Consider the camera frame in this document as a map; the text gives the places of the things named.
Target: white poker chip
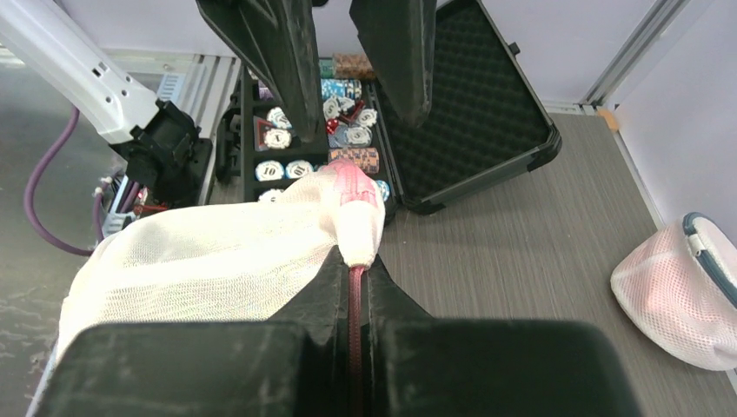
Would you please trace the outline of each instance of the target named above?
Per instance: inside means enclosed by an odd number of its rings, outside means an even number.
[[[378,119],[376,110],[363,109],[361,110],[361,113],[358,114],[355,122],[360,124],[364,128],[370,128],[371,126],[374,126],[376,124],[376,119]]]
[[[338,102],[338,107],[341,108],[341,111],[348,111],[355,107],[355,100],[352,98],[336,97],[335,100]]]
[[[292,161],[287,165],[287,178],[302,178],[313,171],[312,164],[307,161]]]
[[[341,115],[341,106],[338,104],[337,97],[332,96],[322,104],[322,114],[325,120],[335,119]]]
[[[346,139],[348,144],[352,146],[369,146],[371,144],[371,130],[363,126],[348,128]]]
[[[256,166],[256,180],[275,181],[284,177],[284,167],[277,161],[264,161]]]
[[[284,114],[284,110],[281,107],[274,107],[269,110],[266,120],[272,122],[277,128],[292,129],[292,123],[289,122],[287,115]]]
[[[276,202],[276,198],[284,192],[283,189],[270,189],[258,196],[258,202]]]
[[[380,189],[382,189],[382,198],[384,199],[384,201],[387,201],[389,199],[389,196],[391,195],[389,184],[382,180],[376,180],[376,184],[379,186]]]
[[[264,135],[263,142],[269,149],[286,149],[292,143],[292,134],[284,129],[271,129]]]

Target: white robotic arm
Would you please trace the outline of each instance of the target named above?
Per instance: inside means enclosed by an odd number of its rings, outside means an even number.
[[[156,94],[120,69],[48,0],[0,0],[0,43],[64,94],[110,144],[158,113]]]

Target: gray wood grain surface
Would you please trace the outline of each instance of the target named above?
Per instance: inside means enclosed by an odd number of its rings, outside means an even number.
[[[609,276],[654,222],[604,120],[554,120],[563,148],[549,165],[435,215],[400,212],[380,250],[389,273],[439,317],[593,323],[614,344],[646,415],[737,415],[724,373],[676,360],[620,310]],[[237,201],[237,190],[218,189],[213,202]]]

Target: red dice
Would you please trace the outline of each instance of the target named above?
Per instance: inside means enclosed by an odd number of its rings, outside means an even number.
[[[338,130],[338,119],[329,119],[325,123],[325,129],[328,131],[328,135],[333,135]]]

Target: zipper pull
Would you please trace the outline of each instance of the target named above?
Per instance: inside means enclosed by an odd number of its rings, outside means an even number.
[[[693,256],[694,258],[698,258],[699,256],[701,256],[702,251],[707,250],[706,245],[704,245],[704,242],[701,241],[698,233],[689,235],[687,237],[687,241],[688,249],[691,252],[691,256]]]

